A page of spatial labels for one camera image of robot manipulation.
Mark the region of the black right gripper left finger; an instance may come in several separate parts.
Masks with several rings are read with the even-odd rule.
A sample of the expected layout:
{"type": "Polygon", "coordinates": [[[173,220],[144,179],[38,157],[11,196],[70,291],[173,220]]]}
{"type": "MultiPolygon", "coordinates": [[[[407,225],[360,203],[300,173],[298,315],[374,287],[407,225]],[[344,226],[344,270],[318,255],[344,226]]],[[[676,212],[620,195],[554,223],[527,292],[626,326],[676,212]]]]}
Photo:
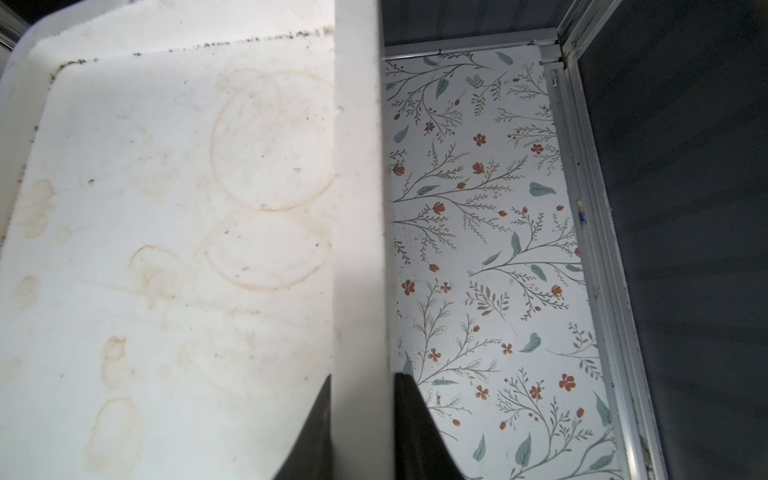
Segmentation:
{"type": "Polygon", "coordinates": [[[331,376],[328,376],[274,480],[331,480],[331,376]]]}

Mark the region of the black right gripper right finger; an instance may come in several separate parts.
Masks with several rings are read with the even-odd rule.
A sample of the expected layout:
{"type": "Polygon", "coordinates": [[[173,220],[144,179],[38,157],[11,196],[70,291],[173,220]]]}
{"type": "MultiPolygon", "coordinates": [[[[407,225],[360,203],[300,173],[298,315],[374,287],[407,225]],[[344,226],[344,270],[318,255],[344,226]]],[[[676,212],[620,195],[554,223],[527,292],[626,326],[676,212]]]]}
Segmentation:
{"type": "Polygon", "coordinates": [[[462,480],[414,378],[394,379],[395,478],[462,480]]]}

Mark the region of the white three-drawer storage unit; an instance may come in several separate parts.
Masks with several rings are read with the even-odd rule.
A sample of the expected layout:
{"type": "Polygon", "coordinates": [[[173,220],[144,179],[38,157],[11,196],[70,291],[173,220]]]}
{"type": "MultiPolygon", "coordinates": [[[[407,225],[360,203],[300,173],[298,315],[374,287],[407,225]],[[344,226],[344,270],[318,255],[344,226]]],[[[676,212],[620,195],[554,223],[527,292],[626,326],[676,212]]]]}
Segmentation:
{"type": "Polygon", "coordinates": [[[1,80],[1,475],[394,475],[380,5],[82,1],[1,80]]]}

